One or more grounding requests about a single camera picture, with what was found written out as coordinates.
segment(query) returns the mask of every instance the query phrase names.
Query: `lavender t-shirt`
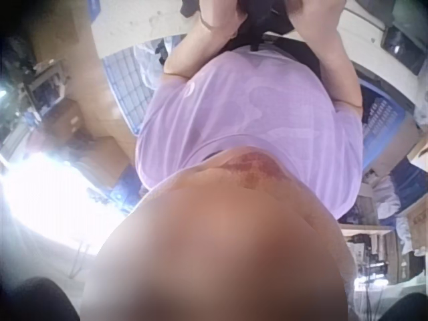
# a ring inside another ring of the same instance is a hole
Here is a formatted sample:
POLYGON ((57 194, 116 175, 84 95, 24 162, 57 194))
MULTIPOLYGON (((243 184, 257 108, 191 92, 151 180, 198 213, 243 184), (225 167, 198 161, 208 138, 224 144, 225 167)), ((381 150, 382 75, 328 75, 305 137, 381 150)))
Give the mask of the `lavender t-shirt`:
POLYGON ((226 52, 188 82, 156 91, 138 137, 136 167, 148 189, 210 154, 239 146, 269 151, 338 219, 362 178, 362 124, 333 104, 306 66, 278 52, 226 52))

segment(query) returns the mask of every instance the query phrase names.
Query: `wooden shelf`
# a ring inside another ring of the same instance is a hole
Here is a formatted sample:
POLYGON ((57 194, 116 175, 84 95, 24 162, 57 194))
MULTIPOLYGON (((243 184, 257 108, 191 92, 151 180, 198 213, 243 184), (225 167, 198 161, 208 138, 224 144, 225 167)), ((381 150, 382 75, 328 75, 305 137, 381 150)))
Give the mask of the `wooden shelf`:
POLYGON ((351 237, 357 234, 385 235, 394 230, 393 227, 380 225, 340 224, 339 226, 345 237, 351 237))

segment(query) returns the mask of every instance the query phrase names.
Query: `hand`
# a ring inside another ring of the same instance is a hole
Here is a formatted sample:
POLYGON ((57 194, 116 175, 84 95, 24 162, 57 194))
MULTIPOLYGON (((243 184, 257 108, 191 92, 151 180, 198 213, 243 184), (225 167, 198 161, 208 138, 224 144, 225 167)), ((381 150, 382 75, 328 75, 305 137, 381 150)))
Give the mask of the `hand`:
POLYGON ((288 17, 310 47, 327 46, 337 36, 346 0, 285 0, 288 17))
POLYGON ((237 32, 247 15, 238 7, 237 0, 200 0, 201 19, 211 31, 228 36, 237 32))

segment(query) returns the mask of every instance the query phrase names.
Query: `person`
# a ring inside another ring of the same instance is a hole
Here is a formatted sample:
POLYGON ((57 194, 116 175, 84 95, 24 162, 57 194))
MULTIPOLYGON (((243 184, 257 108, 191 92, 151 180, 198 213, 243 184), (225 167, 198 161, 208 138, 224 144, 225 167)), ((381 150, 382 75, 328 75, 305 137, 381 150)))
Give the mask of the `person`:
POLYGON ((150 192, 98 254, 82 320, 346 320, 356 268, 336 220, 361 183, 362 94, 344 4, 285 0, 320 81, 273 47, 217 56, 245 14, 200 0, 138 138, 150 192))

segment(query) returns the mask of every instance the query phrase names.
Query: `woman's arm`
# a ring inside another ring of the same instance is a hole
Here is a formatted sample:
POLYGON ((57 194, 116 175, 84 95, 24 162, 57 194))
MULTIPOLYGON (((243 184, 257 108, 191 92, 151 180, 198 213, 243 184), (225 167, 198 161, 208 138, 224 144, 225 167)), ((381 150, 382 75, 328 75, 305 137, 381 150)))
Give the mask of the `woman's arm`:
POLYGON ((201 0, 201 16, 165 62, 164 80, 192 78, 233 37, 246 16, 237 0, 201 0))
POLYGON ((322 81, 334 102, 362 116, 362 94, 354 66, 337 31, 345 0, 286 0, 296 31, 320 60, 322 81))

